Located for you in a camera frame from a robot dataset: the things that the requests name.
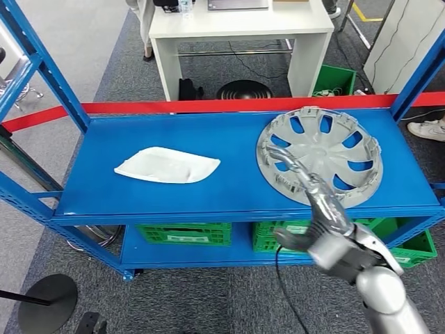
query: green crate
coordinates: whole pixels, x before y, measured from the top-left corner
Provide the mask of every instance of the green crate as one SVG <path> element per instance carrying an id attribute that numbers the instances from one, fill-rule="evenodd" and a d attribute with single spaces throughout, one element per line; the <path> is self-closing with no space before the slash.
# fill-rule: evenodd
<path id="1" fill-rule="evenodd" d="M 352 95 L 355 76 L 356 72 L 354 70 L 322 65 L 312 93 L 341 88 L 342 95 Z"/>
<path id="2" fill-rule="evenodd" d="M 232 223 L 190 223 L 136 226 L 148 242 L 229 246 Z"/>
<path id="3" fill-rule="evenodd" d="M 405 218 L 387 218 L 374 229 L 374 233 L 378 237 L 383 238 L 405 224 L 406 221 Z M 428 230 L 400 246 L 392 248 L 391 252 L 404 268 L 412 268 L 437 256 L 437 252 Z"/>
<path id="4" fill-rule="evenodd" d="M 361 218 L 354 219 L 358 223 L 368 226 L 373 229 L 385 218 Z M 311 221 L 261 221 L 253 223 L 253 246 L 255 252 L 275 252 L 278 248 L 277 240 L 273 235 L 275 228 L 286 228 L 292 233 L 305 233 Z M 292 252 L 283 248 L 282 251 Z"/>

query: person's leg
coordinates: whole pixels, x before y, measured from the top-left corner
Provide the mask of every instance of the person's leg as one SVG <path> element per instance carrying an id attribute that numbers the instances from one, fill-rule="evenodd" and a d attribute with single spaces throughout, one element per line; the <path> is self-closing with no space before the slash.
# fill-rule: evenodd
<path id="1" fill-rule="evenodd" d="M 137 0 L 137 4 L 140 10 L 140 36 L 144 43 L 144 60 L 150 61 L 152 59 L 152 47 L 149 32 L 155 14 L 155 3 L 153 0 Z"/>
<path id="2" fill-rule="evenodd" d="M 128 7 L 140 22 L 140 38 L 144 43 L 144 61 L 152 59 L 152 48 L 149 36 L 152 16 L 155 14 L 155 4 L 152 0 L 125 0 Z"/>
<path id="3" fill-rule="evenodd" d="M 128 7 L 130 7 L 133 13 L 135 13 L 139 21 L 140 21 L 140 11 L 139 10 L 137 0 L 125 0 L 125 2 L 127 2 L 127 5 L 128 5 Z"/>
<path id="4" fill-rule="evenodd" d="M 445 141 L 445 115 L 440 120 L 426 120 L 423 123 L 411 122 L 407 127 L 408 131 L 420 138 Z"/>
<path id="5" fill-rule="evenodd" d="M 331 19 L 336 19 L 340 16 L 341 10 L 337 7 L 337 0 L 322 0 L 324 9 Z"/>

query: black round base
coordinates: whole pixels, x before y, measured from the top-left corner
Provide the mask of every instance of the black round base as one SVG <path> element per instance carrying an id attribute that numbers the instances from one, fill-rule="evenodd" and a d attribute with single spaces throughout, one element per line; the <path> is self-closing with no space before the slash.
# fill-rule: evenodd
<path id="1" fill-rule="evenodd" d="M 51 334 L 67 322 L 77 303 L 77 286 L 66 275 L 43 278 L 26 296 L 51 301 L 50 306 L 22 302 L 18 308 L 18 325 L 23 334 Z"/>
<path id="2" fill-rule="evenodd" d="M 216 93 L 218 100 L 270 99 L 272 90 L 260 82 L 237 80 L 226 83 Z"/>

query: red barrier tape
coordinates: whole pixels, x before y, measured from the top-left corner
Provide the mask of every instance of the red barrier tape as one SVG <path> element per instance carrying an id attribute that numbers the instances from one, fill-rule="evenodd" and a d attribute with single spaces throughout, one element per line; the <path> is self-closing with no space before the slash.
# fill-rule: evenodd
<path id="1" fill-rule="evenodd" d="M 204 100 L 180 102 L 105 102 L 83 103 L 90 114 L 220 113 L 237 111 L 288 111 L 302 106 L 326 109 L 389 108 L 397 97 L 390 95 L 350 95 L 335 97 L 295 97 L 265 100 Z M 413 106 L 445 105 L 445 92 L 420 94 Z M 66 116 L 62 106 L 31 113 L 3 122 L 15 132 Z"/>

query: white table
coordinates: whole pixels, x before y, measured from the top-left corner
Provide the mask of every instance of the white table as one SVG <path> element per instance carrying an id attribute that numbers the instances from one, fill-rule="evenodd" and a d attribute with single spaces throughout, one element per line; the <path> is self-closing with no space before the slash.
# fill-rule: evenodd
<path id="1" fill-rule="evenodd" d="M 268 10 L 208 11 L 196 0 L 191 17 L 156 8 L 150 38 L 167 101 L 179 98 L 180 42 L 294 39 L 287 80 L 293 97 L 312 94 L 334 26 L 321 0 L 273 2 Z"/>

